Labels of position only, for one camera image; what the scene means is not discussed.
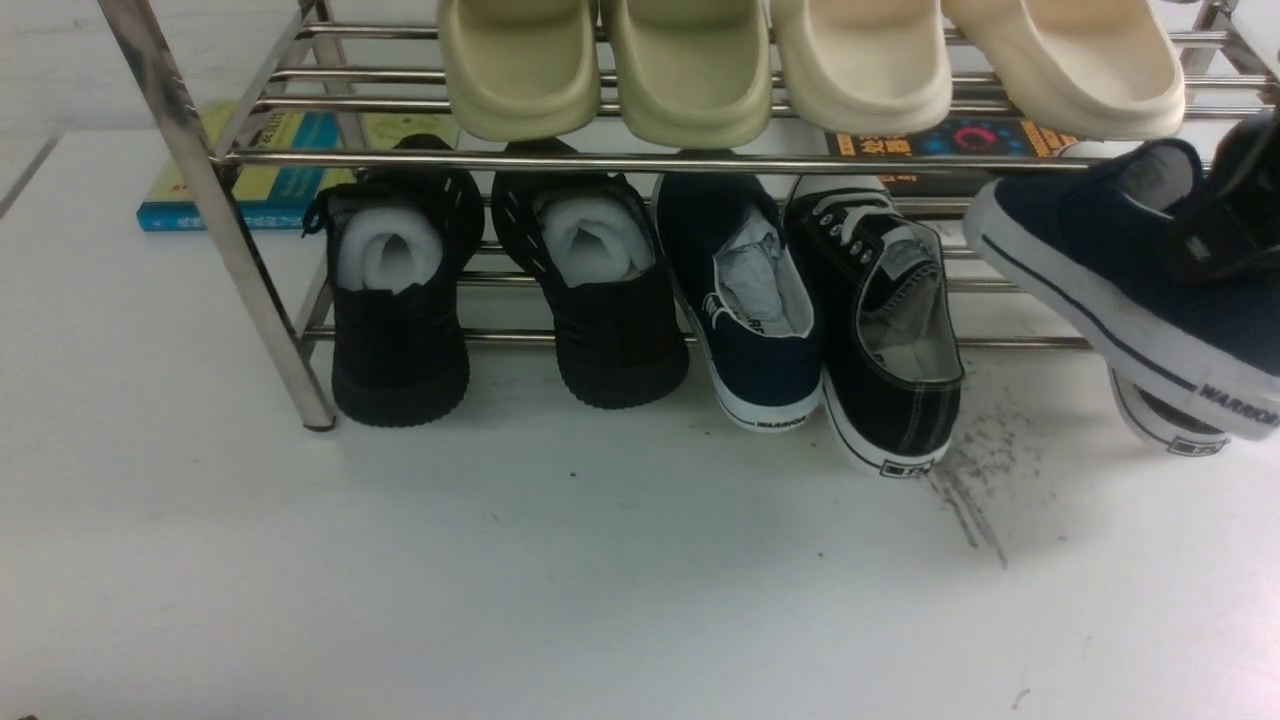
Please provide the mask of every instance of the stainless steel shoe rack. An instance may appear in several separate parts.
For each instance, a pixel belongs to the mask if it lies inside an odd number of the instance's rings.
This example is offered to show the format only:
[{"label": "stainless steel shoe rack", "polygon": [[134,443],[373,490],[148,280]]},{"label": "stainless steel shoe rack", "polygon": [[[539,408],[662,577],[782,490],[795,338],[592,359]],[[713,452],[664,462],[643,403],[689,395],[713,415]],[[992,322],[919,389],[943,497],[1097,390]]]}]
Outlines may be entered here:
[{"label": "stainless steel shoe rack", "polygon": [[[1267,104],[1280,100],[1280,85],[1267,63],[1244,42],[1231,23],[1231,14],[1240,0],[1201,0],[1194,29],[1171,33],[1183,49],[1189,91],[1240,91],[1254,94]],[[326,268],[321,263],[306,295],[303,306],[291,316],[271,275],[259,255],[253,237],[232,200],[230,188],[244,165],[291,165],[361,168],[371,165],[438,165],[468,170],[616,170],[627,173],[667,172],[737,172],[762,174],[800,173],[947,173],[960,169],[992,172],[1070,170],[1087,165],[1084,160],[1033,160],[1014,158],[909,158],[893,161],[845,160],[824,156],[737,156],[731,159],[686,159],[672,155],[584,155],[573,158],[532,158],[498,152],[463,151],[370,151],[365,141],[361,113],[448,113],[448,100],[411,99],[384,95],[357,95],[353,85],[444,85],[444,72],[434,68],[355,67],[346,60],[343,41],[420,40],[435,41],[436,29],[425,26],[352,24],[333,18],[329,0],[297,0],[298,8],[271,47],[261,69],[241,100],[232,123],[221,137],[209,137],[196,113],[182,73],[156,20],[148,0],[99,0],[120,50],[132,69],[160,132],[178,167],[186,177],[209,236],[230,273],[250,318],[266,345],[284,380],[284,387],[312,430],[333,428],[333,405],[311,366],[315,343],[332,341],[334,331],[324,325],[332,299]],[[964,37],[950,32],[947,42],[963,45]],[[1215,54],[1221,51],[1238,74],[1204,74]],[[314,64],[305,64],[311,55]],[[321,83],[321,95],[285,94],[289,82]],[[774,74],[776,87],[782,87],[781,74]],[[602,73],[602,85],[617,85],[617,76]],[[1016,109],[1000,90],[991,73],[957,73],[955,76],[955,113],[966,115],[1009,117]],[[328,110],[338,114],[343,150],[340,151],[275,151],[247,147],[248,140],[262,127],[273,110]],[[1258,110],[1257,105],[1201,105],[1192,96],[1188,120],[1243,119]],[[605,101],[600,115],[620,114],[617,102]],[[774,102],[776,118],[795,117],[791,106]],[[904,201],[904,211],[919,219],[957,218],[964,213],[966,197],[932,197]],[[488,245],[485,254],[500,254]],[[968,250],[947,249],[947,259],[973,259]],[[532,278],[521,273],[468,272],[463,286],[529,287]],[[1006,281],[987,278],[952,278],[951,292],[1018,292]],[[543,345],[552,342],[550,332],[477,328],[467,331],[472,342]],[[968,348],[998,350],[1084,350],[1088,346],[1070,337],[969,337]]]}]

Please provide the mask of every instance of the black sneaker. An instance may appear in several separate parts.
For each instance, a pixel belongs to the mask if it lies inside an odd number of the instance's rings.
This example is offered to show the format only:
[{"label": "black sneaker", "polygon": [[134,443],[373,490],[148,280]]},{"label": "black sneaker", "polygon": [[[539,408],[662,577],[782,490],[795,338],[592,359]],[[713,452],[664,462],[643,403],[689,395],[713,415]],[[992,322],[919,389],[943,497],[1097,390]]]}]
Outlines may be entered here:
[{"label": "black sneaker", "polygon": [[951,442],[964,380],[938,234],[904,219],[874,177],[801,177],[786,217],[827,318],[832,430],[856,465],[928,473]]},{"label": "black sneaker", "polygon": [[[575,152],[558,140],[512,152]],[[671,395],[689,373],[667,259],[644,200],[622,176],[497,173],[493,223],[507,255],[543,288],[564,386],[604,410]]]},{"label": "black sneaker", "polygon": [[[398,147],[445,150],[435,136]],[[328,232],[337,343],[333,397],[357,423],[411,427],[462,402],[471,365],[458,274],[484,234],[484,201],[463,170],[375,169],[321,191],[303,234]]]}]

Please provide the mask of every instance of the sneaker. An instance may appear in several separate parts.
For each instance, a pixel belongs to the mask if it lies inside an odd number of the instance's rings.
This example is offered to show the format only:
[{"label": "sneaker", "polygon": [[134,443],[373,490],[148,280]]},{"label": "sneaker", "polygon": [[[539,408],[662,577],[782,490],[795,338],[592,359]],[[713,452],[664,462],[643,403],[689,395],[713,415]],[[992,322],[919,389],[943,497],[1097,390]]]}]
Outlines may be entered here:
[{"label": "sneaker", "polygon": [[[448,150],[426,135],[397,147]],[[385,428],[448,415],[471,378],[457,314],[458,275],[484,234],[484,201],[471,176],[369,170],[321,191],[303,228],[328,233],[338,407]]]},{"label": "sneaker", "polygon": [[1222,430],[1170,407],[1167,402],[1120,377],[1120,373],[1111,370],[1110,374],[1111,393],[1120,416],[1133,434],[1147,445],[1184,457],[1210,457],[1231,442],[1230,436]]},{"label": "sneaker", "polygon": [[787,232],[827,318],[832,432],[858,466],[928,473],[950,447],[964,382],[938,233],[904,219],[869,176],[797,179]]},{"label": "sneaker", "polygon": [[[561,155],[558,140],[513,152]],[[644,200],[622,176],[497,173],[493,218],[503,250],[543,288],[570,392],[604,410],[671,395],[689,373],[671,274]]]},{"label": "sneaker", "polygon": [[[1057,156],[1110,160],[1135,150],[1139,145],[1138,142],[1083,141],[1059,150]],[[1107,366],[1107,378],[1110,378],[1111,397],[1116,402],[1120,418],[1142,442],[1187,457],[1217,455],[1230,442],[1230,436],[1222,430],[1170,407],[1167,402],[1153,397],[1110,365]]]},{"label": "sneaker", "polygon": [[[1231,177],[1233,154],[1213,174]],[[1280,427],[1280,273],[1185,284],[1166,268],[1179,209],[1220,183],[1196,149],[1160,140],[1088,170],[988,184],[969,245],[1066,318],[1121,377],[1248,439]]]},{"label": "sneaker", "polygon": [[799,427],[822,397],[822,324],[777,201],[755,176],[671,174],[653,214],[724,414],[760,433]]}]

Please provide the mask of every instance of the cream slide sandal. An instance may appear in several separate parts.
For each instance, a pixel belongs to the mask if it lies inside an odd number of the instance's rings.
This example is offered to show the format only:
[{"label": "cream slide sandal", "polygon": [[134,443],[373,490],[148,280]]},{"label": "cream slide sandal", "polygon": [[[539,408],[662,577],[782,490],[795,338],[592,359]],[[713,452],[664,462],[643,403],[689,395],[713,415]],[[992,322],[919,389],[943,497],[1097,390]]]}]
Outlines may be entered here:
[{"label": "cream slide sandal", "polygon": [[1183,68],[1147,0],[942,0],[1033,120],[1098,140],[1174,133]]},{"label": "cream slide sandal", "polygon": [[595,0],[442,0],[453,117],[498,142],[577,129],[600,108]]},{"label": "cream slide sandal", "polygon": [[769,122],[769,35],[759,0],[604,0],[622,118],[636,137],[724,149]]},{"label": "cream slide sandal", "polygon": [[835,132],[905,135],[951,110],[938,0],[773,0],[787,95]]}]

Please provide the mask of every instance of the book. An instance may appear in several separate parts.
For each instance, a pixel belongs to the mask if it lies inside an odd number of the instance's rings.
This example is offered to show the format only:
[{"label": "book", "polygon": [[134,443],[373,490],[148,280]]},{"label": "book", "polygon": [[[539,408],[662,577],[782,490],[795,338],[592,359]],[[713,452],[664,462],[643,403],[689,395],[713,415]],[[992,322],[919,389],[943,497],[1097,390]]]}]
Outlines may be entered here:
[{"label": "book", "polygon": [[[905,136],[855,136],[826,132],[827,152],[840,158],[893,160],[929,155],[970,158],[1053,158],[1083,138],[1042,127],[1027,118],[951,117],[925,132]],[[984,170],[897,173],[881,176],[901,197],[973,197],[996,176]]]},{"label": "book", "polygon": [[[218,137],[230,123],[234,102],[218,102],[200,114],[205,132]],[[375,150],[388,150],[407,136],[430,133],[457,147],[461,131],[449,115],[366,114],[365,133]],[[275,150],[333,150],[342,146],[332,113],[273,113],[248,143]],[[301,229],[302,215],[316,192],[352,182],[349,169],[246,167],[232,195],[250,229]],[[137,211],[145,232],[202,231],[182,173],[170,160]]]}]

